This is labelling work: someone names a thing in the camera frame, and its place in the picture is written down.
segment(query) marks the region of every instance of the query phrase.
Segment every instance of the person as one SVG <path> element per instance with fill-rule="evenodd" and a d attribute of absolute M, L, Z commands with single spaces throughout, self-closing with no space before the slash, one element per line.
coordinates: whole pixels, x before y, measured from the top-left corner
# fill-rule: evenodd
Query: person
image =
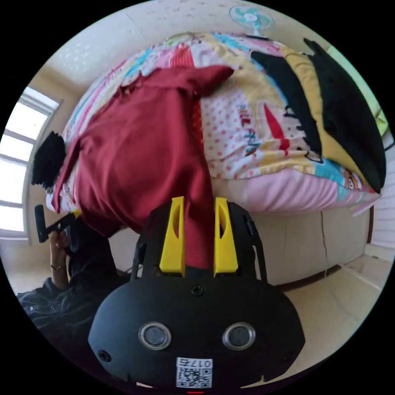
<path fill-rule="evenodd" d="M 18 293 L 23 309 L 45 338 L 91 376 L 116 387 L 93 354 L 88 335 L 101 302 L 130 280 L 119 275 L 109 240 L 81 217 L 50 237 L 51 277 L 41 288 Z M 66 251 L 71 252 L 66 266 Z"/>

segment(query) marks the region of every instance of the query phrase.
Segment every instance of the yellow fabric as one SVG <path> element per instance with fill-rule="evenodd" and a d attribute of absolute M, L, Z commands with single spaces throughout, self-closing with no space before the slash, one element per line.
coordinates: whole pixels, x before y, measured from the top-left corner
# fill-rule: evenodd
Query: yellow fabric
<path fill-rule="evenodd" d="M 317 123 L 323 157 L 337 162 L 346 169 L 355 172 L 358 174 L 361 180 L 367 184 L 365 177 L 351 156 L 349 156 L 344 148 L 324 129 L 322 97 L 320 86 L 318 84 L 318 77 L 313 63 L 306 55 L 297 53 L 291 48 L 282 47 L 280 48 L 280 51 L 284 54 L 285 60 L 302 85 L 304 94 L 306 95 L 306 99 L 309 104 L 311 116 Z"/>
<path fill-rule="evenodd" d="M 331 46 L 328 49 L 328 55 L 331 58 L 335 59 L 337 63 L 339 63 L 345 71 L 349 74 L 349 76 L 354 80 L 355 84 L 363 94 L 370 111 L 376 119 L 377 127 L 379 128 L 380 135 L 383 136 L 388 127 L 387 119 L 383 113 L 383 110 L 380 107 L 379 102 L 377 101 L 374 93 L 370 89 L 369 85 L 362 78 L 361 74 L 355 69 L 355 67 L 343 56 L 341 52 L 339 52 L 334 46 Z"/>

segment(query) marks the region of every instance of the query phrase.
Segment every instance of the bracelet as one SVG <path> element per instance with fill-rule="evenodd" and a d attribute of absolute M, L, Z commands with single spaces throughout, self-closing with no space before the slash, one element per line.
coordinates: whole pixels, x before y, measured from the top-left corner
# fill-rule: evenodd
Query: bracelet
<path fill-rule="evenodd" d="M 54 266 L 52 263 L 51 263 L 51 268 L 52 268 L 53 270 L 56 270 L 56 271 L 59 271 L 59 270 L 64 271 L 64 270 L 65 270 L 64 267 L 62 267 L 62 266 L 56 267 L 56 266 Z"/>

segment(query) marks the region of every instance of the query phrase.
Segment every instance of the ceiling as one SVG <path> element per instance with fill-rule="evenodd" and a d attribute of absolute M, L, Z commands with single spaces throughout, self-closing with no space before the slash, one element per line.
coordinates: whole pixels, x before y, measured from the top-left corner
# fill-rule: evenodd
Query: ceiling
<path fill-rule="evenodd" d="M 251 32 L 233 22 L 229 9 L 236 5 L 260 8 L 275 20 L 268 36 L 306 51 L 303 36 L 325 47 L 329 44 L 292 18 L 267 7 L 240 0 L 153 0 L 125 8 L 90 25 L 64 44 L 42 72 L 85 90 L 109 68 L 127 56 L 186 31 Z"/>

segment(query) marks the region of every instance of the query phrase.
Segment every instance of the window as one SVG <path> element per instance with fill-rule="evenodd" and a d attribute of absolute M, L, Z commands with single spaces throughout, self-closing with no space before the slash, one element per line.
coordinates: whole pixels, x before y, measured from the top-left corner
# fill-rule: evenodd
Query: window
<path fill-rule="evenodd" d="M 0 141 L 0 237 L 26 238 L 24 188 L 33 147 L 58 103 L 27 87 Z"/>

